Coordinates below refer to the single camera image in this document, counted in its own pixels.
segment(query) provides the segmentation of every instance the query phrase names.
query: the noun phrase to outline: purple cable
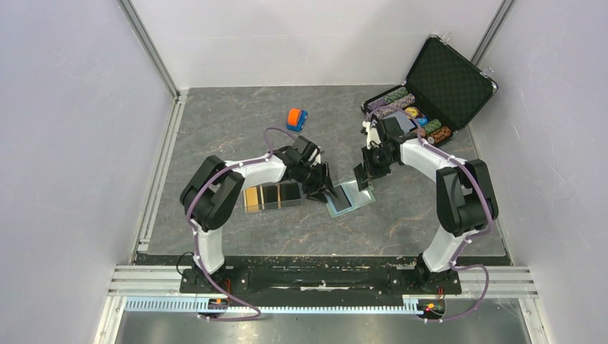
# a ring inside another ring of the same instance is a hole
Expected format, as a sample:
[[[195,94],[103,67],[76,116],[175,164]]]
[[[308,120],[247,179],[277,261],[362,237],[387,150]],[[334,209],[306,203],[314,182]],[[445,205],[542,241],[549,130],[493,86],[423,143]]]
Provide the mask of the purple cable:
[[[365,121],[369,121],[371,116],[376,113],[379,110],[382,109],[392,109],[395,111],[399,111],[401,113],[404,113],[406,116],[408,116],[408,113],[403,111],[402,109],[398,108],[398,107],[394,107],[394,106],[381,106],[378,107],[376,109],[374,109],[373,111],[371,111],[370,113],[368,113],[365,116]],[[458,258],[458,256],[460,256],[460,254],[462,253],[462,251],[465,249],[465,247],[467,246],[467,244],[469,243],[469,241],[473,238],[477,238],[477,237],[481,237],[483,235],[487,235],[490,232],[495,230],[495,225],[494,225],[494,221],[492,220],[492,213],[490,212],[490,207],[488,207],[488,203],[485,201],[485,197],[483,196],[483,192],[481,191],[481,188],[479,187],[479,184],[477,183],[477,181],[475,180],[475,177],[473,177],[473,175],[471,174],[471,172],[469,172],[469,170],[467,170],[467,168],[462,165],[458,160],[456,160],[454,158],[454,156],[451,156],[450,154],[447,154],[446,152],[444,152],[443,150],[440,150],[437,147],[434,147],[433,145],[431,145],[430,143],[428,143],[425,140],[422,140],[422,126],[420,125],[420,123],[418,123],[417,120],[413,120],[412,121],[417,127],[418,127],[418,142],[420,143],[420,145],[426,149],[428,149],[429,151],[432,151],[433,153],[437,154],[438,156],[441,156],[442,158],[446,159],[449,162],[454,163],[456,166],[458,166],[458,168],[460,168],[462,170],[462,172],[464,172],[464,174],[467,176],[467,178],[469,179],[469,181],[471,182],[472,187],[475,189],[475,192],[477,193],[477,196],[479,197],[479,200],[481,202],[481,206],[483,208],[483,212],[485,214],[485,218],[488,220],[488,229],[486,229],[485,231],[479,231],[478,233],[475,234],[471,234],[469,236],[466,237],[466,239],[460,243],[460,246],[458,247],[458,249],[456,249],[456,252],[454,252],[454,254],[452,255],[452,258],[450,259],[450,268],[453,269],[454,271],[466,271],[469,269],[474,269],[474,268],[480,268],[483,270],[483,272],[485,273],[485,285],[483,286],[483,291],[481,292],[481,295],[479,296],[479,299],[477,300],[477,302],[473,305],[473,307],[471,307],[470,309],[458,314],[458,315],[453,315],[451,317],[446,317],[445,319],[439,319],[439,320],[425,320],[425,321],[430,321],[431,323],[443,323],[444,321],[450,321],[450,320],[457,320],[460,319],[461,317],[464,317],[468,314],[470,314],[471,312],[477,310],[477,308],[479,307],[479,305],[481,304],[481,302],[483,301],[483,299],[485,298],[486,293],[488,292],[488,287],[490,286],[490,273],[488,272],[488,269],[486,267],[484,267],[481,264],[474,264],[474,265],[469,265],[467,267],[456,267],[455,266],[455,262],[456,259]]]
[[[282,128],[276,128],[276,127],[269,127],[266,128],[264,130],[264,141],[266,141],[266,144],[268,145],[268,150],[269,153],[267,156],[265,156],[264,158],[259,158],[259,159],[254,159],[254,160],[249,160],[249,161],[245,161],[243,162],[243,166],[246,165],[251,165],[253,163],[262,163],[267,161],[267,159],[270,159],[271,157],[273,157],[273,151],[274,149],[272,148],[272,144],[270,143],[270,141],[268,140],[268,131],[269,130],[277,130],[280,131],[284,134],[286,134],[287,136],[289,136],[292,139],[296,139],[296,137],[287,132],[285,129]],[[231,321],[244,321],[244,320],[255,320],[257,318],[259,318],[262,315],[262,311],[255,307],[254,305],[251,305],[241,299],[239,299],[238,297],[228,293],[226,290],[224,290],[222,287],[220,287],[212,278],[211,275],[209,274],[209,272],[207,271],[207,269],[205,269],[205,265],[203,264],[203,259],[201,257],[201,248],[199,247],[199,240],[197,238],[196,235],[198,235],[197,233],[197,229],[196,226],[194,226],[191,222],[191,218],[192,218],[192,211],[194,210],[194,207],[196,206],[196,204],[199,202],[199,199],[201,199],[201,197],[203,196],[203,193],[209,188],[209,186],[216,181],[220,176],[224,175],[224,173],[232,170],[233,168],[236,167],[240,167],[240,164],[236,163],[234,165],[230,165],[230,166],[226,166],[225,168],[223,168],[222,170],[220,170],[218,173],[215,173],[201,188],[201,190],[196,194],[196,196],[194,197],[194,199],[192,200],[192,202],[190,203],[190,206],[188,207],[188,211],[186,212],[186,221],[188,221],[188,225],[192,228],[192,234],[194,237],[194,259],[198,259],[198,263],[199,266],[201,267],[201,270],[203,271],[203,274],[205,275],[205,277],[207,278],[207,280],[209,281],[209,283],[211,283],[211,285],[220,293],[226,295],[229,299],[234,300],[235,302],[238,302],[239,304],[251,308],[252,310],[254,310],[256,312],[255,315],[248,315],[246,317],[218,317],[218,318],[207,318],[207,320],[209,321],[221,321],[221,322],[231,322]]]

